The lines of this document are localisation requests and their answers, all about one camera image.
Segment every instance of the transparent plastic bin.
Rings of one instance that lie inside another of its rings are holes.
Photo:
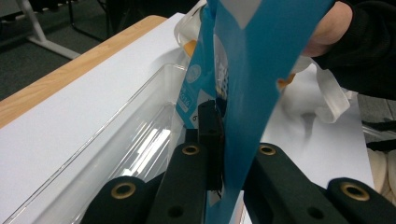
[[[110,179],[163,172],[182,130],[175,105],[185,72],[164,65],[6,223],[79,223]]]

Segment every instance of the brass ring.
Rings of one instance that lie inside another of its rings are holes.
[[[348,196],[349,198],[355,199],[357,201],[365,202],[370,199],[370,195],[365,189],[353,183],[349,183],[349,182],[342,183],[341,191],[343,191],[345,195]]]
[[[122,187],[127,187],[128,190],[120,192],[119,189]],[[111,190],[111,196],[113,196],[113,198],[115,199],[126,199],[129,196],[133,195],[135,191],[136,186],[133,183],[123,182],[114,186],[114,188]]]
[[[267,156],[272,156],[276,154],[276,150],[272,147],[268,146],[259,146],[259,151],[260,153],[267,155]]]
[[[199,148],[196,146],[186,146],[181,151],[186,155],[192,156],[199,153]]]

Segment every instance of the person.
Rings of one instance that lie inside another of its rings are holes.
[[[348,90],[396,100],[396,1],[335,2],[302,54]],[[375,190],[396,206],[396,150],[368,155]]]

